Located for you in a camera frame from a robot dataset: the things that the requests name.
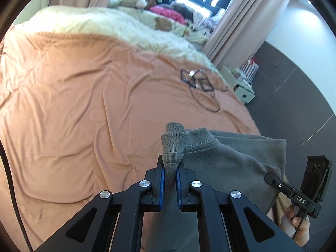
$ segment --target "stitching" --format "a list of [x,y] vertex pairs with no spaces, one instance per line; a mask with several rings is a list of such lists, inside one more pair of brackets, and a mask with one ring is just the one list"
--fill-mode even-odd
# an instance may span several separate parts
[[217,145],[213,145],[213,146],[211,146],[211,147],[207,147],[207,148],[202,149],[202,150],[195,150],[195,151],[186,152],[185,154],[193,154],[193,153],[195,153],[195,152],[199,152],[199,151],[203,151],[203,150],[209,150],[209,149],[212,149],[212,148],[214,148],[214,147],[217,147]]
[[212,138],[211,140],[207,140],[207,141],[203,141],[203,142],[187,145],[185,148],[193,148],[194,146],[211,143],[211,142],[214,142],[215,140],[216,140],[215,138]]

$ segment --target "orange blanket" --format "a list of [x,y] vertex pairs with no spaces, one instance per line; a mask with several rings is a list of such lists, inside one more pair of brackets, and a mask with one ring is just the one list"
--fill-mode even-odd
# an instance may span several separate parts
[[[97,35],[12,28],[2,45],[0,140],[34,249],[101,190],[142,180],[162,153],[167,122],[259,134],[232,91],[216,92],[217,113],[194,101],[180,80],[181,68],[201,68],[192,62]],[[25,252],[1,162],[0,198],[0,220]]]

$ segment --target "pink cushion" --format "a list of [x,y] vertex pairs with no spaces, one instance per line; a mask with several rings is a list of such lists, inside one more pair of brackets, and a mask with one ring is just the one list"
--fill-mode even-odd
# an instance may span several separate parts
[[185,25],[185,20],[182,16],[182,14],[178,13],[177,11],[169,8],[163,8],[159,5],[155,7],[151,7],[150,11],[159,14],[161,16],[165,16],[167,18],[173,19],[176,22],[179,22],[180,24]]

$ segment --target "black cord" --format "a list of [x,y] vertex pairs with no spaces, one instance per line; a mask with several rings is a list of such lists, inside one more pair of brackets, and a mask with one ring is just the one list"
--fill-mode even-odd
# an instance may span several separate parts
[[[196,101],[196,103],[201,106],[203,109],[205,109],[206,111],[208,112],[211,112],[211,113],[217,113],[219,110],[220,110],[220,104],[218,102],[218,100],[215,98],[215,87],[212,85],[212,83],[210,82],[209,80],[209,77],[206,75],[206,73],[204,72],[206,69],[205,68],[202,68],[202,69],[199,69],[197,71],[194,71],[193,75],[190,76],[190,73],[191,72],[187,72],[186,70],[184,69],[181,69],[180,71],[180,76],[181,76],[181,80],[184,81],[185,83],[188,83],[189,85],[189,91],[190,91],[190,94],[191,96],[193,97],[194,101]],[[197,73],[201,72],[203,77],[202,78],[195,78],[195,75]],[[186,73],[188,76],[190,76],[190,79],[187,79],[187,78],[184,78],[183,77],[183,73]],[[193,90],[192,88],[195,88],[197,89],[198,87],[201,87],[202,91],[203,92],[210,92],[210,93],[213,93],[212,94],[212,98],[214,100],[214,102],[216,103],[216,106],[218,107],[216,110],[212,110],[206,106],[204,106],[197,98],[196,96],[194,95],[193,93]]]
[[322,179],[322,181],[321,181],[321,183],[320,183],[319,188],[317,189],[317,191],[316,191],[314,197],[312,198],[311,202],[309,203],[309,205],[308,205],[308,207],[307,207],[307,210],[305,211],[305,213],[304,213],[304,215],[303,215],[303,218],[301,219],[299,225],[297,226],[297,228],[296,228],[296,230],[295,230],[295,233],[294,233],[294,235],[293,235],[293,238],[292,238],[293,240],[295,239],[295,237],[296,237],[296,235],[297,235],[297,233],[298,233],[298,231],[299,231],[299,229],[300,229],[300,226],[302,225],[303,220],[306,218],[306,216],[307,216],[307,214],[308,214],[308,211],[309,211],[309,208],[311,207],[311,205],[313,204],[313,202],[314,202],[314,200],[315,200],[317,194],[319,193],[320,188],[321,188],[322,185],[323,185],[323,182],[324,182],[325,176],[327,175],[328,170],[329,170],[329,169],[327,169],[327,170],[325,171],[325,173],[324,173],[324,175],[323,175],[323,179]]
[[17,221],[19,222],[23,237],[25,238],[26,244],[28,246],[28,249],[30,252],[34,252],[32,245],[30,244],[30,241],[28,239],[28,235],[27,232],[25,230],[25,226],[23,225],[21,216],[20,216],[20,212],[19,212],[19,208],[17,206],[17,202],[16,202],[16,198],[15,198],[15,191],[14,191],[14,184],[13,184],[13,178],[12,178],[12,174],[10,171],[10,166],[9,166],[9,162],[6,156],[6,152],[5,149],[0,141],[0,157],[3,163],[3,166],[5,168],[5,172],[6,172],[6,177],[7,177],[7,181],[8,181],[8,186],[9,186],[9,193],[11,194],[11,199],[12,199],[12,204],[13,204],[13,208],[14,208],[14,212],[17,218]]
[[209,111],[209,112],[211,112],[211,113],[217,113],[217,112],[220,110],[220,106],[221,106],[221,105],[219,104],[219,102],[217,101],[217,99],[215,99],[215,95],[214,95],[213,99],[214,99],[216,105],[218,106],[218,109],[217,109],[217,110],[211,110],[211,109],[209,109],[208,107],[204,106],[201,102],[199,102],[199,100],[195,97],[195,95],[194,95],[194,93],[193,93],[193,90],[192,90],[192,87],[191,87],[191,86],[189,86],[189,91],[190,91],[191,96],[193,97],[193,99],[194,99],[194,100],[197,102],[197,104],[198,104],[199,106],[201,106],[203,109],[205,109],[205,110],[207,110],[207,111]]

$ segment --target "wrinkled sheet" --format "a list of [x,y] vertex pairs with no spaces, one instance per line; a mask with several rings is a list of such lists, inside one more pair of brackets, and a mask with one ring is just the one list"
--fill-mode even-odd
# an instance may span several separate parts
[[110,8],[76,8],[55,5],[41,9],[29,21],[16,25],[27,33],[93,33],[122,39],[142,50],[194,61],[218,70],[204,53],[173,33],[154,30],[129,14]]
[[[180,69],[202,67],[195,62],[103,35],[17,27],[0,49],[0,140],[34,249],[101,190],[116,193],[142,180],[162,153],[167,122],[259,134],[233,91],[216,92],[218,113],[194,101]],[[209,95],[197,95],[213,105]],[[0,198],[2,224],[18,248],[28,251],[1,162]]]

